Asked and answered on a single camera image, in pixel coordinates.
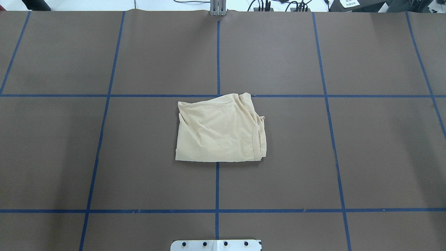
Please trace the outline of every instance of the folded garment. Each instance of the folded garment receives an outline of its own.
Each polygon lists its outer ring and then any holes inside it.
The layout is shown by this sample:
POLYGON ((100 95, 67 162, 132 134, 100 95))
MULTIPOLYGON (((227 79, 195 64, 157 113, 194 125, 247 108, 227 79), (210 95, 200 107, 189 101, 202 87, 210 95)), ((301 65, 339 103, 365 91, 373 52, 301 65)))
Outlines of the folded garment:
POLYGON ((266 156, 264 117, 257 115, 249 93, 178 102, 178 108, 176 160, 242 162, 266 156))

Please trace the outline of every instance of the white metal bracket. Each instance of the white metal bracket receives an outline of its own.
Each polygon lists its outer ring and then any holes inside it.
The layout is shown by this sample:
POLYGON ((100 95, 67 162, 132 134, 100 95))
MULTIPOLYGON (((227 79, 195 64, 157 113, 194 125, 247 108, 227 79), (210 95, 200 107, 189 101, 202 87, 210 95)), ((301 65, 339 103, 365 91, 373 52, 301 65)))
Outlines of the white metal bracket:
POLYGON ((226 0, 210 0, 211 16, 226 16, 226 0))
POLYGON ((174 241, 170 251, 262 251, 260 240, 174 241))

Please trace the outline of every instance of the vertical blue line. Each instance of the vertical blue line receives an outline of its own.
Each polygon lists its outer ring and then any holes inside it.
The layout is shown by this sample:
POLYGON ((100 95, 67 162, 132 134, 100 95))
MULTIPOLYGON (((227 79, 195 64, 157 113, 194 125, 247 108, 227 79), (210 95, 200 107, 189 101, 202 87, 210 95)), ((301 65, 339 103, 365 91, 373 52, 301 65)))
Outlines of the vertical blue line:
POLYGON ((12 63, 14 62, 14 58, 16 57, 16 53, 17 53, 17 50, 19 49, 20 41, 22 41, 23 33, 25 33, 26 25, 28 24, 30 15, 31 15, 31 12, 28 11, 28 15, 26 16, 25 23, 23 24, 22 32, 20 32, 20 36, 19 36, 19 39, 17 40, 16 48, 14 49, 14 52, 12 54, 11 61, 9 61, 8 69, 6 70, 6 73, 3 78, 3 82, 0 87, 0 95, 2 94, 4 86, 6 85, 6 80, 8 79, 9 71, 11 70, 12 63))
POLYGON ((220 95, 220 20, 217 22, 217 95, 220 95))
POLYGON ((219 234, 219 213, 220 213, 220 163, 216 163, 215 168, 215 239, 220 238, 219 234))
POLYGON ((333 147, 334 159, 335 159, 335 163, 336 163, 336 171, 338 174, 338 188, 339 188, 339 196, 341 198, 342 215, 344 218, 345 236, 347 239, 347 248, 349 251, 351 251, 350 232, 348 230, 347 213, 345 211, 344 193, 342 190, 342 182, 341 182, 341 172, 339 170, 339 163, 338 163, 338 153, 336 151, 335 136, 333 133, 333 124, 331 122, 330 106, 328 104, 328 95, 327 95, 327 88, 325 85, 324 68, 322 67, 321 49, 319 46, 318 29, 316 27, 316 16, 315 16, 314 12, 312 14, 313 14, 314 35, 316 38, 316 47, 318 50, 319 67, 320 67, 321 78, 322 78, 322 87, 324 89, 324 96, 325 96, 325 107, 327 109, 328 126, 330 128, 331 146, 333 147))
POLYGON ((99 152, 100 152, 101 146, 102 146, 102 139, 103 139, 103 135, 104 135, 104 125, 105 125, 105 120, 107 118, 108 104, 110 103, 110 95, 112 93, 113 78, 115 76, 116 61, 118 60, 118 53, 119 53, 119 46, 120 46, 120 42, 121 42, 122 28, 123 28, 123 25, 124 25, 124 17, 125 17, 125 11, 122 12, 121 26, 120 26, 120 29, 119 29, 118 42, 116 44, 115 59, 113 60, 113 68, 111 70, 110 84, 108 86, 108 94, 107 94, 107 101, 105 102, 104 116, 102 117, 102 125, 101 125, 101 132, 99 134, 98 149, 96 150, 95 167, 93 168, 93 175, 91 177, 90 192, 88 194, 88 202, 87 202, 87 211, 85 213, 84 225, 83 225, 83 228, 82 228, 81 241, 80 241, 80 244, 79 244, 79 251, 83 250, 83 244, 84 244, 84 240, 85 240, 85 233, 87 232, 87 224, 88 224, 88 216, 90 214, 91 199, 93 197, 93 188, 95 187, 96 172, 98 170, 99 152))
POLYGON ((427 88, 429 90, 430 98, 432 99, 432 103, 434 104, 435 113, 437 114, 438 121, 440 122, 440 126, 443 131, 443 136, 446 139, 446 130, 445 130, 445 127, 444 127, 444 124, 442 121, 442 117, 440 116, 440 112, 437 107, 437 102, 435 102, 434 93, 432 92, 432 88, 430 87, 429 79, 427 78, 426 70, 424 69, 424 64, 423 64, 423 61, 421 60, 420 52, 418 51, 417 42, 415 41, 415 37, 413 35, 412 25, 410 24, 409 13, 407 11, 406 11, 406 20, 407 20, 407 25, 409 26, 409 32, 410 32, 410 37, 412 38, 413 47, 415 48, 415 52, 417 54, 418 61, 421 66, 421 70, 423 71, 424 80, 426 81, 427 88))

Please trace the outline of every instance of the gray metal bracket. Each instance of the gray metal bracket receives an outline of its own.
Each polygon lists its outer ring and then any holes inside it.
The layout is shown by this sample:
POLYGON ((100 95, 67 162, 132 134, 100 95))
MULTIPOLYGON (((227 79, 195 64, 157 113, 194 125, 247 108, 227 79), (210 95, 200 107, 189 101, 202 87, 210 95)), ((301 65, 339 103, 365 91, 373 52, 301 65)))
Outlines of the gray metal bracket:
POLYGON ((210 0, 211 16, 226 16, 226 0, 210 0))

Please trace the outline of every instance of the white paper sticker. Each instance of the white paper sticker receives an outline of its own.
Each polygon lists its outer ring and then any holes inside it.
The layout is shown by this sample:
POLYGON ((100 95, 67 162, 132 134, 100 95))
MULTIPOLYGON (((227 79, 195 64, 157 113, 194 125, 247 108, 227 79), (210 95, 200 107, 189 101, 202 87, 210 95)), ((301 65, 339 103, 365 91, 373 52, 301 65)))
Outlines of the white paper sticker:
POLYGON ((359 5, 358 0, 339 0, 339 1, 341 2, 342 6, 344 6, 344 8, 350 8, 359 5))

